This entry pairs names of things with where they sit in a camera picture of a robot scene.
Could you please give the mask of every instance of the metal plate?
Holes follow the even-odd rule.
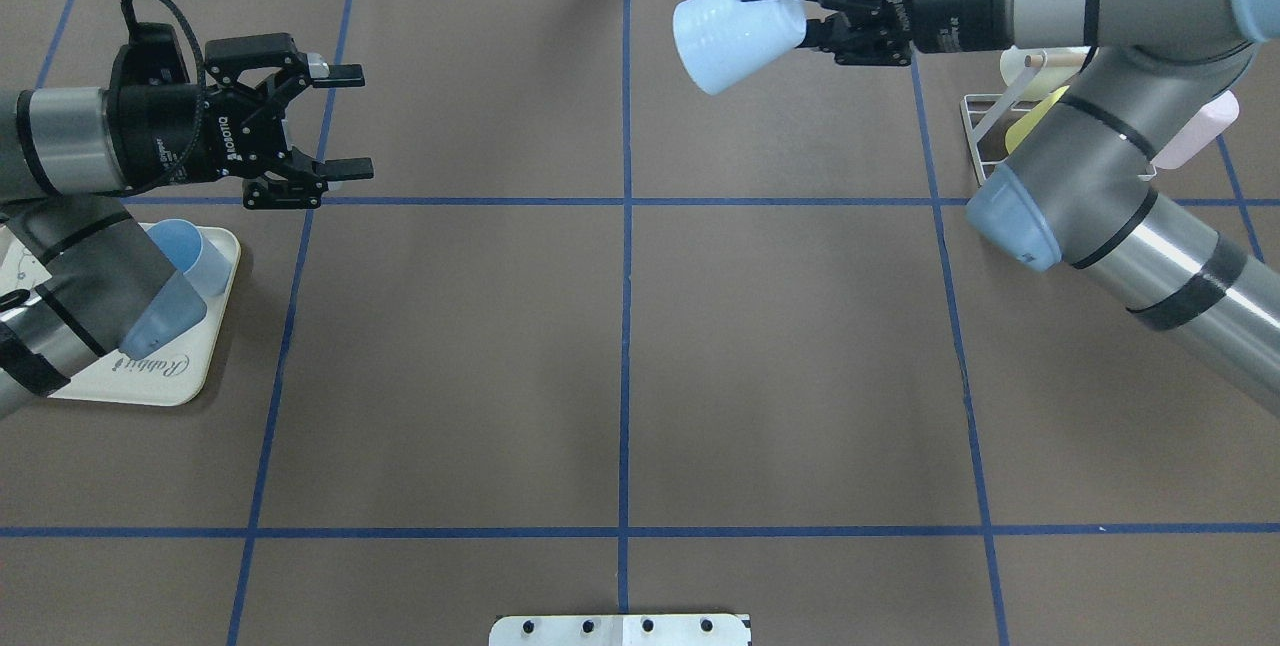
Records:
[[[751,618],[733,614],[507,617],[489,646],[750,646]]]

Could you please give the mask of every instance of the black cable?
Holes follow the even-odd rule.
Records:
[[[191,155],[195,154],[197,146],[200,145],[200,134],[201,130],[204,130],[205,123],[205,54],[201,52],[196,32],[192,31],[191,23],[187,20],[187,17],[183,17],[182,9],[178,8],[178,4],[174,4],[173,0],[157,0],[157,3],[164,4],[164,6],[169,9],[174,20],[178,22],[178,27],[182,28],[183,36],[187,37],[187,45],[191,46],[191,55],[196,63],[196,114],[192,119],[191,141],[187,145],[187,148],[183,148],[182,154],[178,154],[178,159],[174,160],[173,165],[164,169],[164,173],[161,173],[160,177],[156,177],[155,180],[151,180],[150,184],[141,187],[141,189],[128,189],[122,192],[122,194],[127,196],[142,194],[142,192],[155,189],[157,185],[168,184],[174,173],[178,173],[178,169],[186,166],[187,159],[191,159]],[[124,14],[124,26],[129,28],[129,41],[133,41],[138,32],[138,17],[137,13],[133,12],[133,0],[120,0],[120,13]]]
[[[1093,58],[1098,55],[1097,46],[1089,46],[1089,52],[1084,56],[1084,63],[1080,64],[1080,70],[1078,73],[1084,73],[1084,69],[1093,63]]]

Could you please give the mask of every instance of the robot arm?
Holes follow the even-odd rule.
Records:
[[[198,41],[138,23],[110,87],[0,91],[0,212],[51,274],[0,298],[0,418],[110,353],[150,356],[205,317],[205,301],[120,203],[160,185],[243,178],[247,209],[316,209],[330,182],[372,177],[369,159],[329,162],[289,143],[285,107],[307,86],[364,86],[358,64],[298,52],[288,35]],[[270,68],[259,84],[250,69]],[[206,73],[212,81],[205,84]]]
[[[1280,414],[1280,278],[1139,178],[1244,75],[1254,43],[1280,35],[1280,0],[809,3],[835,13],[806,22],[800,49],[840,64],[905,67],[911,45],[1101,46],[978,191],[969,221],[1037,271],[1066,260]]]

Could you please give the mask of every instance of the grid line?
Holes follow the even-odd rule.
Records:
[[[627,527],[631,539],[1001,539],[1027,536],[1176,536],[1280,533],[1276,522],[1204,523],[1028,523],[968,526],[645,526]],[[138,526],[8,526],[0,539],[246,539],[248,528]],[[609,527],[260,527],[257,540],[538,540],[617,539]]]
[[[63,43],[63,31],[67,29],[67,22],[72,18],[72,8],[74,5],[76,0],[67,0],[63,4],[63,13],[58,18],[58,27],[54,28],[54,37],[49,41],[49,50],[45,52],[45,61],[40,64],[40,75],[36,75],[37,90],[44,90],[45,87],[49,72],[54,67],[54,54],[58,52],[58,45]]]
[[[338,26],[338,45],[334,49],[333,61],[342,63],[343,50],[347,45],[347,27],[351,23],[351,8],[353,0],[344,0],[342,8],[342,22]],[[329,141],[329,125],[333,122],[333,107],[338,98],[337,90],[329,90],[325,97],[324,119],[320,122],[320,139],[316,146],[316,160],[324,160],[325,146]],[[266,426],[262,429],[262,450],[259,454],[257,478],[253,482],[253,500],[250,505],[248,532],[244,536],[244,550],[241,555],[239,577],[236,581],[236,596],[232,601],[230,622],[227,627],[227,646],[236,646],[239,640],[241,618],[244,613],[244,597],[248,592],[248,579],[253,568],[253,548],[257,542],[259,519],[262,513],[262,496],[266,490],[266,475],[271,464],[271,446],[275,441],[275,426],[280,413],[280,399],[284,395],[284,367],[289,358],[289,349],[293,345],[293,326],[298,313],[298,290],[302,287],[302,271],[307,264],[307,251],[311,246],[311,226],[315,223],[314,210],[307,210],[302,219],[302,237],[298,239],[298,257],[293,266],[293,283],[289,289],[289,304],[284,317],[284,330],[280,336],[280,353],[275,362],[275,380],[271,386],[271,403],[266,412]]]
[[[689,209],[689,207],[893,207],[943,209],[964,207],[969,200],[956,196],[928,198],[896,198],[896,196],[833,196],[833,198],[788,198],[787,196],[634,196],[631,200],[612,196],[328,196],[325,207],[623,207]],[[1183,207],[1211,209],[1280,209],[1280,200],[1175,200]],[[239,196],[133,196],[124,203],[137,205],[241,205]]]
[[[964,391],[965,421],[969,429],[969,458],[973,462],[973,481],[978,491],[978,516],[982,519],[982,541],[987,551],[987,574],[991,581],[991,601],[996,610],[996,633],[1000,646],[1009,646],[1005,595],[1000,582],[996,537],[991,528],[991,505],[987,499],[987,477],[982,464],[982,445],[978,440],[978,417],[974,413],[973,390],[969,386],[969,359],[965,357],[964,351],[964,333],[960,330],[960,308],[956,304],[955,280],[951,274],[951,253],[947,251],[946,226],[942,223],[942,200],[938,194],[938,175],[933,164],[933,139],[929,136],[929,118],[924,105],[924,84],[920,81],[919,59],[911,59],[911,90],[915,93],[915,114],[920,123],[924,169],[929,178],[929,198],[933,200],[933,228],[937,232],[938,257],[942,260],[942,285],[947,295],[951,340],[955,344],[956,362],[960,367],[960,385]]]
[[[1222,155],[1222,166],[1226,168],[1226,177],[1231,182],[1231,192],[1235,194],[1234,203],[1240,209],[1240,219],[1244,221],[1244,232],[1249,235],[1249,248],[1253,249],[1253,258],[1260,260],[1260,262],[1266,264],[1266,258],[1262,256],[1262,244],[1258,240],[1258,232],[1253,228],[1253,217],[1249,216],[1249,205],[1244,201],[1244,189],[1240,185],[1240,178],[1235,173],[1235,164],[1231,162],[1231,150],[1226,148],[1226,137],[1217,137],[1217,150]]]
[[[618,613],[631,610],[631,0],[622,0],[622,372],[618,412]]]

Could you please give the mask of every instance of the white cup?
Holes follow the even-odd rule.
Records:
[[[147,235],[204,298],[227,290],[232,264],[193,223],[170,217],[148,228]]]
[[[685,70],[717,95],[799,46],[805,13],[797,0],[686,0],[671,26]]]

